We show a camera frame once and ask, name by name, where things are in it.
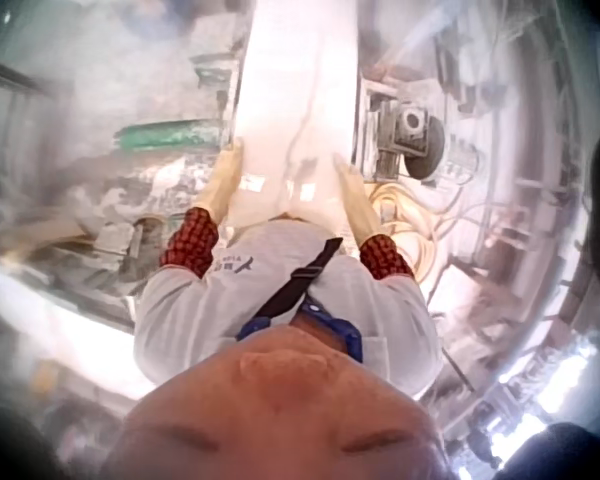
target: person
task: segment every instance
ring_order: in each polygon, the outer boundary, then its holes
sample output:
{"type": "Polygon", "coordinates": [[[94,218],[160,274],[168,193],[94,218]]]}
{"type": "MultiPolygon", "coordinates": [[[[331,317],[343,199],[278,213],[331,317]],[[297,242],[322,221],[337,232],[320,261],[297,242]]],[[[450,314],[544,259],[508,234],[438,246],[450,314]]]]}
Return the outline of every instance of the person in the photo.
{"type": "Polygon", "coordinates": [[[110,478],[452,478],[417,399],[441,368],[413,273],[336,163],[360,260],[284,215],[213,258],[242,172],[239,140],[144,291],[135,355],[158,388],[129,414],[110,478]]]}

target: white work uniform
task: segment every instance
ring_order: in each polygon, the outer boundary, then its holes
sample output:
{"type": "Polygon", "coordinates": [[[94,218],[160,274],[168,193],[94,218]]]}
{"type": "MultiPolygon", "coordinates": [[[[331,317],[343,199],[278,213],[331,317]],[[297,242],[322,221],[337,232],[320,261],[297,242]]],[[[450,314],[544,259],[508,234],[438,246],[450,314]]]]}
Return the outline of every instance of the white work uniform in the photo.
{"type": "MultiPolygon", "coordinates": [[[[274,220],[216,252],[203,279],[184,267],[160,269],[138,312],[135,356],[142,371],[160,384],[234,343],[242,326],[329,238],[309,223],[274,220]]],[[[431,386],[442,367],[440,343],[412,278],[374,280],[359,260],[336,254],[308,294],[358,328],[369,370],[414,398],[431,386]]],[[[295,311],[272,325],[288,324],[295,311]]]]}

